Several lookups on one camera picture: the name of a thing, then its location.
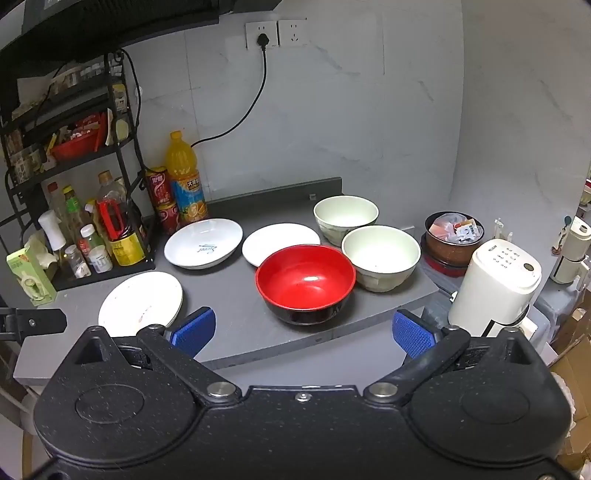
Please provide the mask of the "red basket on shelf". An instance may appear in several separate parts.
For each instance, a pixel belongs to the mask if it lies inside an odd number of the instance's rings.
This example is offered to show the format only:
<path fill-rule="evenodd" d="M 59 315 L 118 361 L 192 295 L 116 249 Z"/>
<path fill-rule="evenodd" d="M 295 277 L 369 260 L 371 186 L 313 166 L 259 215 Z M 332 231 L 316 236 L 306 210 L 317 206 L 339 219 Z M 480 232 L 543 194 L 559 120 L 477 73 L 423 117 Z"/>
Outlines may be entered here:
<path fill-rule="evenodd" d="M 57 139 L 49 149 L 57 162 L 76 160 L 90 153 L 96 153 L 106 140 L 106 114 L 93 113 L 66 129 L 61 139 Z"/>

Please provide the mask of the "orange juice bottle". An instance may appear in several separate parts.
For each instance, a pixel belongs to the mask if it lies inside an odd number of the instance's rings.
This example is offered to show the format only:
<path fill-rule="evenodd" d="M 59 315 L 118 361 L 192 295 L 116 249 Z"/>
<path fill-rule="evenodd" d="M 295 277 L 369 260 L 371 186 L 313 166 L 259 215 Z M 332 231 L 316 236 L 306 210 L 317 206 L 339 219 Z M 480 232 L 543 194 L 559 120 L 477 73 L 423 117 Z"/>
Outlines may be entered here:
<path fill-rule="evenodd" d="M 170 133 L 165 166 L 183 223 L 204 220 L 208 216 L 208 211 L 197 167 L 197 156 L 183 140 L 180 130 Z"/>

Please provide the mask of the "tall red drink can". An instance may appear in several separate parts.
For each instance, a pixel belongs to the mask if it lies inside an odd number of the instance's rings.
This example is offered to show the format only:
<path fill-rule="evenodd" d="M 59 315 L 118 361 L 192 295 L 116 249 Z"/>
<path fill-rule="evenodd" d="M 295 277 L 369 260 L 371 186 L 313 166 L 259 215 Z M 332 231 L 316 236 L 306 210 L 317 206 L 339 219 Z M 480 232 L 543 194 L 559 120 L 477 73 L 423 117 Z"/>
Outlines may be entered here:
<path fill-rule="evenodd" d="M 174 201 L 168 171 L 165 166 L 147 168 L 145 170 L 145 181 L 154 207 L 158 208 Z"/>

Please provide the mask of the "cream bowl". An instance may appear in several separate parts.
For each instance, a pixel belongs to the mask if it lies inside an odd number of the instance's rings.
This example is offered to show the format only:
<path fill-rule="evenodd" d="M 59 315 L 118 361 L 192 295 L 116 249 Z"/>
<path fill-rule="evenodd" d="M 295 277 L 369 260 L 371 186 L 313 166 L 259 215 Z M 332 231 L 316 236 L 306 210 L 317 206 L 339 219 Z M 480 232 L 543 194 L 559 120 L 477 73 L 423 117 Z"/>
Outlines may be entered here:
<path fill-rule="evenodd" d="M 332 245 L 341 246 L 346 234 L 374 224 L 380 210 L 375 203 L 359 196 L 338 195 L 315 204 L 314 216 L 322 234 Z"/>
<path fill-rule="evenodd" d="M 422 251 L 417 240 L 400 229 L 370 225 L 346 234 L 342 254 L 356 268 L 356 281 L 370 292 L 386 293 L 414 272 Z"/>

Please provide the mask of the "white deep plate blue print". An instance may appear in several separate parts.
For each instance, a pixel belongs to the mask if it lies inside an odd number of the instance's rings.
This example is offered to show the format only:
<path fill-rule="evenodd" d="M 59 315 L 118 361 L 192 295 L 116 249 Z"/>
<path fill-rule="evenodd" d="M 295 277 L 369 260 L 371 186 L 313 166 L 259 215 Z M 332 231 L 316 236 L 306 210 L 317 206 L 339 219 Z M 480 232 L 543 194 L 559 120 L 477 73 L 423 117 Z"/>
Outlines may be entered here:
<path fill-rule="evenodd" d="M 242 237 L 242 226 L 235 221 L 223 218 L 201 220 L 175 232 L 164 246 L 164 257 L 179 268 L 208 269 L 230 257 Z"/>

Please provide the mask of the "brown pot with packets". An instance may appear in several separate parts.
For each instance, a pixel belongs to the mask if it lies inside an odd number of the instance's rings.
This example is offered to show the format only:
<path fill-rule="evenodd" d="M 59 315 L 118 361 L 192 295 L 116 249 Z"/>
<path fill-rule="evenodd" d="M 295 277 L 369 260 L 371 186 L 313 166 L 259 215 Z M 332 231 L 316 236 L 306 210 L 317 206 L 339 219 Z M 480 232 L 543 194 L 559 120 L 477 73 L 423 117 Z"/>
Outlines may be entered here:
<path fill-rule="evenodd" d="M 425 245 L 436 260 L 453 267 L 467 267 L 473 253 L 484 242 L 485 229 L 473 216 L 445 211 L 425 220 Z"/>

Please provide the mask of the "white wall socket left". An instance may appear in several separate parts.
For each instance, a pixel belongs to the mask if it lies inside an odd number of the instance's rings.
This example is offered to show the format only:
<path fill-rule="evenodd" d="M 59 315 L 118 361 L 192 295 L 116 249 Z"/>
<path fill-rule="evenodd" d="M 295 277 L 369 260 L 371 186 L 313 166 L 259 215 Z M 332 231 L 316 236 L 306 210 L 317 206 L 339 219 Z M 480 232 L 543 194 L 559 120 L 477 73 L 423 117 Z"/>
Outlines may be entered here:
<path fill-rule="evenodd" d="M 279 30 L 276 21 L 257 21 L 245 24 L 245 42 L 246 49 L 259 49 L 259 36 L 266 35 L 269 42 L 267 48 L 276 48 L 279 46 Z"/>

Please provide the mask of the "white plate gold rim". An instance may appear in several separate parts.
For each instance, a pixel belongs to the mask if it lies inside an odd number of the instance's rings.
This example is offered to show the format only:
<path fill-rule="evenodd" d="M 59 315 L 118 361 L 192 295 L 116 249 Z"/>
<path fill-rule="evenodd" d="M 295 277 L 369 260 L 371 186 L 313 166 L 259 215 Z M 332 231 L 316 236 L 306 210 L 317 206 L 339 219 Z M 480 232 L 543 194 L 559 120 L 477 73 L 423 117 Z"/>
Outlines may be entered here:
<path fill-rule="evenodd" d="M 134 275 L 116 286 L 103 301 L 98 325 L 111 337 L 134 336 L 152 324 L 168 327 L 183 304 L 183 289 L 171 274 Z"/>

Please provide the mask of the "white cap seasoning jar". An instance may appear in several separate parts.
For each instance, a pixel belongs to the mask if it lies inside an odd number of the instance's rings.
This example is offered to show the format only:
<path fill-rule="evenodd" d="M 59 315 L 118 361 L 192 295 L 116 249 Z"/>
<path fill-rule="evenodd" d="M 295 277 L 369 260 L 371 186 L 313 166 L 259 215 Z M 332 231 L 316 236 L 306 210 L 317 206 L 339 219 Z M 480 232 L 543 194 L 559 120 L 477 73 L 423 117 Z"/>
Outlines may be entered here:
<path fill-rule="evenodd" d="M 98 274 L 106 273 L 113 268 L 110 255 L 104 245 L 98 245 L 92 248 L 89 251 L 88 259 Z"/>

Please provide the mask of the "black metal spice rack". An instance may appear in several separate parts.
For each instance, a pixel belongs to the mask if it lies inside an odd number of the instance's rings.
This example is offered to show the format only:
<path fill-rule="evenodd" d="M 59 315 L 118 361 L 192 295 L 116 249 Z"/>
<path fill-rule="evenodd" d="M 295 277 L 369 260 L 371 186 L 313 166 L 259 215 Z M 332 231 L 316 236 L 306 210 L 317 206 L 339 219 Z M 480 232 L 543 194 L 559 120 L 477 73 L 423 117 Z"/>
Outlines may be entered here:
<path fill-rule="evenodd" d="M 8 155 L 9 135 L 17 131 L 25 146 L 39 145 L 42 140 L 75 121 L 90 114 L 112 114 L 106 120 L 105 138 L 110 144 L 101 143 L 94 151 L 75 159 L 59 161 L 53 168 L 37 173 L 32 178 L 19 183 L 14 166 L 6 158 L 7 171 L 4 175 L 4 188 L 13 214 L 2 220 L 3 225 L 15 221 L 20 233 L 25 234 L 30 227 L 40 226 L 41 209 L 47 205 L 39 195 L 41 184 L 59 174 L 83 165 L 114 155 L 126 190 L 126 205 L 133 204 L 135 190 L 147 190 L 145 174 L 147 171 L 139 141 L 139 116 L 130 106 L 119 112 L 116 109 L 114 86 L 127 84 L 124 64 L 130 60 L 128 53 L 119 48 L 102 57 L 103 71 L 88 80 L 78 83 L 53 97 L 45 96 L 40 104 L 29 109 L 19 117 L 1 120 L 1 146 L 3 154 Z"/>

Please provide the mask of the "cardboard box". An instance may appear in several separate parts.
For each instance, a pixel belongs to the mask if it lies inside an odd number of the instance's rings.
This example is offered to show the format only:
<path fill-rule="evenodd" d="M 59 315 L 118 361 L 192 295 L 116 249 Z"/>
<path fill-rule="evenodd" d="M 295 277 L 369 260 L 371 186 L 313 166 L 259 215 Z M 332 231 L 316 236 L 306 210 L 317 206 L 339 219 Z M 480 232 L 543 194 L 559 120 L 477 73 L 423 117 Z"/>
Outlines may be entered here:
<path fill-rule="evenodd" d="M 590 308 L 575 310 L 551 346 L 558 357 L 550 369 L 566 385 L 574 409 L 558 459 L 568 470 L 580 471 L 590 465 Z"/>

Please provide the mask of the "white cylinder bottle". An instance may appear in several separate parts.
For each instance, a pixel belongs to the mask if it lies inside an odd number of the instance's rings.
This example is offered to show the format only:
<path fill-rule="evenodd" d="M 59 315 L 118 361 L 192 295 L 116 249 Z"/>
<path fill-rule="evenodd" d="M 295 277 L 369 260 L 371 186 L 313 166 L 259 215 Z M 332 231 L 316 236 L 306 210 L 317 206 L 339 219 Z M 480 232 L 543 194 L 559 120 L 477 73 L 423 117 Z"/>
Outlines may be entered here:
<path fill-rule="evenodd" d="M 57 216 L 53 210 L 48 210 L 41 214 L 38 222 L 54 252 L 61 250 L 67 245 L 66 237 L 60 228 Z"/>

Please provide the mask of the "white wall socket right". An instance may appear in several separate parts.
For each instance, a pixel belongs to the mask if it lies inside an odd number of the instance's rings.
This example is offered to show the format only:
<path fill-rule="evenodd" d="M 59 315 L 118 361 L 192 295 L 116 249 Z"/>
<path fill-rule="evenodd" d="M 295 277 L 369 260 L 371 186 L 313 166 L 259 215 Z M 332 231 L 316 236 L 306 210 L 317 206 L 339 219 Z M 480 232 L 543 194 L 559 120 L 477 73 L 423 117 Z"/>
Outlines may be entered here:
<path fill-rule="evenodd" d="M 277 21 L 280 47 L 308 45 L 308 21 L 306 19 Z"/>

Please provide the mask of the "red and black bowl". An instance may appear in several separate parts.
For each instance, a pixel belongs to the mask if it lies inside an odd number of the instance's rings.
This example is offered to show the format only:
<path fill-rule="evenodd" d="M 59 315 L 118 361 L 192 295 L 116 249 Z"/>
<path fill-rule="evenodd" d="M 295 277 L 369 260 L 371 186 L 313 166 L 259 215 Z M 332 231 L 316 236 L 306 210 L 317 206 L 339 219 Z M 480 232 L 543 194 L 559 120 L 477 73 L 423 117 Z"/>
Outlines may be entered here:
<path fill-rule="evenodd" d="M 314 326 L 332 320 L 345 307 L 356 285 L 356 268 L 335 248 L 297 245 L 266 258 L 254 282 L 280 321 Z"/>

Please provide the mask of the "green carton box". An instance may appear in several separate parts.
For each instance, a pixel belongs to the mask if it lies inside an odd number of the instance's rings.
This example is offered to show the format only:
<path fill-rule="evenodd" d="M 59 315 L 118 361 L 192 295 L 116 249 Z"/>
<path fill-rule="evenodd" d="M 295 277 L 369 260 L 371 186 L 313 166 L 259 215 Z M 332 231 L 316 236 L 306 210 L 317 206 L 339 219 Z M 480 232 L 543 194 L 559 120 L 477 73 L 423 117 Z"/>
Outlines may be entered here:
<path fill-rule="evenodd" d="M 6 263 L 33 306 L 55 300 L 57 292 L 30 247 L 9 254 Z"/>

